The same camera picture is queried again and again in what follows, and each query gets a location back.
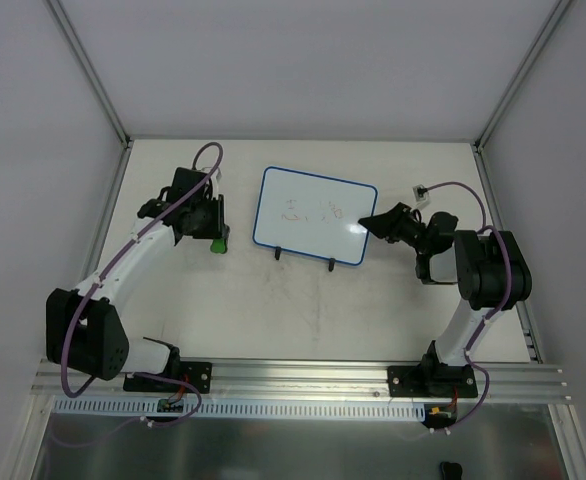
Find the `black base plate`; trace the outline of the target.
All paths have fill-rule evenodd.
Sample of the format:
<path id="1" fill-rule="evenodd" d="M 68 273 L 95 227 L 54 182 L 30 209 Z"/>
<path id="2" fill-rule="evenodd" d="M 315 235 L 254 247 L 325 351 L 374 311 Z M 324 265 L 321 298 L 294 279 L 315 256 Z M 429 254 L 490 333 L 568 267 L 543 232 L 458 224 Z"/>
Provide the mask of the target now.
<path id="1" fill-rule="evenodd" d="M 174 362 L 162 373 L 128 374 L 123 383 L 123 390 L 131 393 L 174 394 L 188 383 L 200 394 L 210 393 L 213 378 L 213 364 L 201 361 Z"/>
<path id="2" fill-rule="evenodd" d="M 387 383 L 392 398 L 453 398 L 474 399 L 478 388 L 473 369 L 469 366 L 421 365 L 390 366 Z"/>

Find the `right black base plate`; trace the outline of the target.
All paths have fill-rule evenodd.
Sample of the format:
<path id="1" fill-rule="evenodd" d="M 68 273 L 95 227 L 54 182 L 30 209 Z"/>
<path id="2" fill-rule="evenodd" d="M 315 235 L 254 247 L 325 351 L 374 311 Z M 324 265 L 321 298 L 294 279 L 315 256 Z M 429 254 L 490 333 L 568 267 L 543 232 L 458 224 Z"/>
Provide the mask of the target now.
<path id="1" fill-rule="evenodd" d="M 473 369 L 469 366 L 421 365 L 390 366 L 387 383 L 392 398 L 453 398 L 474 399 L 478 388 Z"/>

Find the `left aluminium frame post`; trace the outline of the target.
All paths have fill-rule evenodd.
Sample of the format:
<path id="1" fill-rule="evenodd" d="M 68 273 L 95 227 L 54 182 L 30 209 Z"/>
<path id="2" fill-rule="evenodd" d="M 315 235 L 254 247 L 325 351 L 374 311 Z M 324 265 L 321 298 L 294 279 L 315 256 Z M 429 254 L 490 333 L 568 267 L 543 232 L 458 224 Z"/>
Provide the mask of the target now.
<path id="1" fill-rule="evenodd" d="M 131 141 L 130 135 L 117 113 L 115 106 L 104 87 L 78 32 L 71 20 L 64 3 L 60 0 L 44 0 L 44 5 L 53 18 L 62 38 L 64 39 L 71 55 L 77 63 L 89 89 L 102 110 L 107 123 L 115 134 L 118 143 L 126 149 Z"/>

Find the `blue framed whiteboard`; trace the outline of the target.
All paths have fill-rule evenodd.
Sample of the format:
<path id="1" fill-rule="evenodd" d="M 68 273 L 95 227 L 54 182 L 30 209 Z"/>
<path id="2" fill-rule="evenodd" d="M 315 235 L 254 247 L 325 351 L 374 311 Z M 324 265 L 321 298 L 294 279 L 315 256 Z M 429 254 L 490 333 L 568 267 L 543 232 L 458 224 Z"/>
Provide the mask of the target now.
<path id="1" fill-rule="evenodd" d="M 359 220 L 374 214 L 377 199 L 370 184 L 269 166 L 252 239 L 261 247 L 358 266 L 368 242 Z"/>

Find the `black object at bottom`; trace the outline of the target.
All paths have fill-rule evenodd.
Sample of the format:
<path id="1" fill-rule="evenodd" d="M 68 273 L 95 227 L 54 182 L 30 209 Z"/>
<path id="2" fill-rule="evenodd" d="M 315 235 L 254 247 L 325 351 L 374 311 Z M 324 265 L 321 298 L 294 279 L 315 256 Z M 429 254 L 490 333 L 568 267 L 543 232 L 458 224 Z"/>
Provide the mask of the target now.
<path id="1" fill-rule="evenodd" d="M 443 480 L 462 480 L 463 467 L 456 462 L 442 462 L 440 473 Z"/>

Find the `aluminium mounting rail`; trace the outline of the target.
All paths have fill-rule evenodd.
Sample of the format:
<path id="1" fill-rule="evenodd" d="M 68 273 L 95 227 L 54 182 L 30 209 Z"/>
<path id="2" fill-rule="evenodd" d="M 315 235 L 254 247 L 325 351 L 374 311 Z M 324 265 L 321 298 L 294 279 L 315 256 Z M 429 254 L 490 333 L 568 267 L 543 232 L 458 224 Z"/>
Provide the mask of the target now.
<path id="1" fill-rule="evenodd" d="M 211 359 L 209 398 L 366 401 L 389 400 L 400 377 L 391 377 L 391 364 L 382 361 L 302 361 Z M 476 385 L 485 385 L 493 403 L 571 404 L 567 375 L 556 365 L 488 363 L 475 371 Z"/>

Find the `aluminium frame post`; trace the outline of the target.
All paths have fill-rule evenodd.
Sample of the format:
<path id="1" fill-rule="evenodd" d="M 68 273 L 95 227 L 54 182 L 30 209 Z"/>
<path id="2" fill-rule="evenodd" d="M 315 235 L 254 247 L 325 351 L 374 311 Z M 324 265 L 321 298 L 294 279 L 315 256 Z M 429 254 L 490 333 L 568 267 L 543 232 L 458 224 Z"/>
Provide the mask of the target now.
<path id="1" fill-rule="evenodd" d="M 71 55 L 77 63 L 89 89 L 102 110 L 107 123 L 115 134 L 118 143 L 126 149 L 131 141 L 130 135 L 117 113 L 115 106 L 104 87 L 78 32 L 71 20 L 64 3 L 60 0 L 44 0 L 44 5 L 53 18 L 62 38 L 64 39 Z"/>
<path id="2" fill-rule="evenodd" d="M 488 144 L 511 104 L 514 102 L 517 94 L 524 86 L 528 76 L 536 66 L 540 56 L 553 39 L 557 29 L 560 27 L 573 5 L 573 0 L 558 0 L 552 5 L 550 12 L 543 21 L 522 60 L 519 62 L 514 74 L 509 80 L 505 90 L 500 96 L 497 105 L 490 114 L 479 136 L 474 141 L 474 148 L 477 151 L 481 151 Z"/>

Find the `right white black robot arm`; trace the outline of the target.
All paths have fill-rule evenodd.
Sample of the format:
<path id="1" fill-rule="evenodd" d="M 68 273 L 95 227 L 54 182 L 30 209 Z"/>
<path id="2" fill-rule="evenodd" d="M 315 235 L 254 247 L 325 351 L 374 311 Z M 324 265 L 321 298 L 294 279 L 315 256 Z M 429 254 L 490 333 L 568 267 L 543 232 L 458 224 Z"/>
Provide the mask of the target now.
<path id="1" fill-rule="evenodd" d="M 403 203 L 358 220 L 375 237 L 416 253 L 415 272 L 427 286 L 453 285 L 460 301 L 444 332 L 415 366 L 387 369 L 393 398 L 475 398 L 472 356 L 490 324 L 532 290 L 530 269 L 510 231 L 458 228 L 458 218 L 434 213 L 428 222 Z"/>

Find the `right aluminium frame post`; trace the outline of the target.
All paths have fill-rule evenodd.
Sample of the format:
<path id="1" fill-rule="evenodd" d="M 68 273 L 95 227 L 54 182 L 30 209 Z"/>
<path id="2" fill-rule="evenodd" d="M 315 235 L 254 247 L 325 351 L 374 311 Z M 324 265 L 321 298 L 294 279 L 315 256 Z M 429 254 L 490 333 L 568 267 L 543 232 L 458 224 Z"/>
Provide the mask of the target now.
<path id="1" fill-rule="evenodd" d="M 500 96 L 497 105 L 490 114 L 479 136 L 474 141 L 474 148 L 477 151 L 481 151 L 488 144 L 511 104 L 514 102 L 517 94 L 524 86 L 528 76 L 536 66 L 540 56 L 553 39 L 557 29 L 560 27 L 573 5 L 573 0 L 558 0 L 552 5 L 550 12 L 543 21 L 522 60 L 519 62 L 514 74 L 509 80 L 505 90 Z"/>

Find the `green black whiteboard eraser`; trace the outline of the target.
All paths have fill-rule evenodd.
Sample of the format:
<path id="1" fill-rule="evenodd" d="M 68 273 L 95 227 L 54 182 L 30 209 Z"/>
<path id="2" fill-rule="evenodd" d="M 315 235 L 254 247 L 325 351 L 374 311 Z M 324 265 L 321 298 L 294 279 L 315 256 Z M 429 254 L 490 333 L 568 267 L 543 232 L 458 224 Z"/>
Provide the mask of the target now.
<path id="1" fill-rule="evenodd" d="M 210 251 L 214 254 L 226 254 L 228 252 L 228 240 L 226 238 L 214 239 L 210 245 Z"/>

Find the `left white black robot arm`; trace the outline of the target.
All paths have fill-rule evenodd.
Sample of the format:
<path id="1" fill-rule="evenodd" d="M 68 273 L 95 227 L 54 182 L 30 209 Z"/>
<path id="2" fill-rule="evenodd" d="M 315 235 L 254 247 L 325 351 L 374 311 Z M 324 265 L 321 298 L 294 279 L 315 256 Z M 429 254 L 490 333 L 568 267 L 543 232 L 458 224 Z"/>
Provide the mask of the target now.
<path id="1" fill-rule="evenodd" d="M 179 167 L 172 183 L 138 210 L 128 239 L 113 257 L 72 289 L 55 289 L 46 300 L 46 356 L 61 368 L 65 394 L 75 398 L 68 374 L 89 381 L 120 374 L 170 390 L 186 381 L 178 347 L 127 336 L 121 312 L 150 267 L 183 239 L 209 240 L 216 254 L 228 250 L 230 228 L 224 197 L 216 192 L 215 168 Z"/>

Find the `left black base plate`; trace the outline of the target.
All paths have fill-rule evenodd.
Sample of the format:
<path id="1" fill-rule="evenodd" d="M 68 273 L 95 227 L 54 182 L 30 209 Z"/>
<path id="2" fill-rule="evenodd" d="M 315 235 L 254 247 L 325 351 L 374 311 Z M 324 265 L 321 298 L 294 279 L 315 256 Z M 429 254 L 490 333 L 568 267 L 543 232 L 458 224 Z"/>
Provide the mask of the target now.
<path id="1" fill-rule="evenodd" d="M 201 361 L 174 362 L 162 373 L 128 374 L 123 383 L 123 390 L 131 393 L 174 394 L 188 383 L 200 394 L 210 393 L 213 378 L 213 364 Z"/>

